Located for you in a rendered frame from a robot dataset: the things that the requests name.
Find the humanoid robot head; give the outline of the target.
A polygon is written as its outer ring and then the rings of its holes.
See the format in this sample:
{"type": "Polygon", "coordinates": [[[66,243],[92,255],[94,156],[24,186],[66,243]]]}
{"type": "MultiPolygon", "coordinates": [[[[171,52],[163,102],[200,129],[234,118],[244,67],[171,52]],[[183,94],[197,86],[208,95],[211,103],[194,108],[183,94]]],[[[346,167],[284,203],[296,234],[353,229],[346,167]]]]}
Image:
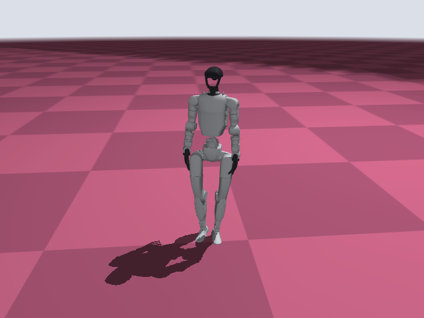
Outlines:
{"type": "Polygon", "coordinates": [[[220,95],[220,93],[217,94],[215,92],[219,91],[218,85],[219,85],[219,82],[220,82],[222,77],[223,77],[222,70],[220,68],[216,67],[216,66],[210,67],[206,70],[206,72],[205,72],[205,83],[206,83],[206,86],[209,88],[209,91],[210,91],[210,93],[207,93],[208,95],[211,95],[211,96],[220,95]],[[207,78],[211,78],[212,80],[218,79],[216,86],[210,86],[207,82],[207,78]]]}

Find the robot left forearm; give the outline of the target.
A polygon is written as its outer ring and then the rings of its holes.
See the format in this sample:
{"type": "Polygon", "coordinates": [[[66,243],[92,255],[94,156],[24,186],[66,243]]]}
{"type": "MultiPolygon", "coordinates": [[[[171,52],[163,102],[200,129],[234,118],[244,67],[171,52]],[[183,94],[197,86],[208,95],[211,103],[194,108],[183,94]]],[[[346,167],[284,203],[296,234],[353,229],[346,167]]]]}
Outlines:
{"type": "Polygon", "coordinates": [[[237,154],[238,155],[238,158],[237,159],[239,159],[239,157],[240,157],[240,129],[239,129],[239,126],[238,126],[238,135],[233,135],[233,136],[231,136],[231,150],[232,150],[232,157],[233,157],[233,154],[237,154]]]}

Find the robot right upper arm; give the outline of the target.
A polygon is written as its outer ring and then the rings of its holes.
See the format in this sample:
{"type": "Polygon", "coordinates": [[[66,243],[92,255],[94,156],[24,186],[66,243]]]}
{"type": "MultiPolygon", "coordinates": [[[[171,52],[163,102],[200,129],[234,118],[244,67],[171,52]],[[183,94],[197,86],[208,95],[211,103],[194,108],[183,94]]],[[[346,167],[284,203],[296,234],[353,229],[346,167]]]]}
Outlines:
{"type": "Polygon", "coordinates": [[[193,95],[188,100],[188,118],[189,121],[186,123],[186,130],[194,131],[197,128],[197,123],[195,122],[197,117],[197,99],[199,95],[193,95]]]}

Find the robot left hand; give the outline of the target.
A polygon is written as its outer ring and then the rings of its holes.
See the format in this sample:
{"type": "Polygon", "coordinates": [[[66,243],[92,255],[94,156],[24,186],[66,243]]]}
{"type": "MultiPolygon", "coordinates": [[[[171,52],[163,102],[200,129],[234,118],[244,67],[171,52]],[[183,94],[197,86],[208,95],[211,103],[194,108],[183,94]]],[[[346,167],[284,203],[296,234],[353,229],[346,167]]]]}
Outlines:
{"type": "Polygon", "coordinates": [[[238,161],[239,161],[239,159],[237,159],[237,158],[238,158],[238,155],[237,154],[233,154],[233,157],[232,157],[233,166],[232,166],[231,171],[228,174],[231,174],[232,173],[231,175],[233,175],[234,171],[236,170],[237,164],[238,164],[238,161]]]}

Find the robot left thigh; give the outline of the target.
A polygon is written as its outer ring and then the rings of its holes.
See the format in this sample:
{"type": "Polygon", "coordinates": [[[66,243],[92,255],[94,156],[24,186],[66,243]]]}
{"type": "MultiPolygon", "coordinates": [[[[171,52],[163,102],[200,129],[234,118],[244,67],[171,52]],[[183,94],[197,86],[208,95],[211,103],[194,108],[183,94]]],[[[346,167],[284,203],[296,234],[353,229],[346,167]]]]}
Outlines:
{"type": "Polygon", "coordinates": [[[219,202],[220,199],[227,199],[229,187],[232,180],[232,173],[228,174],[233,166],[232,154],[229,152],[221,151],[221,164],[219,174],[219,190],[215,192],[215,201],[219,202]]]}

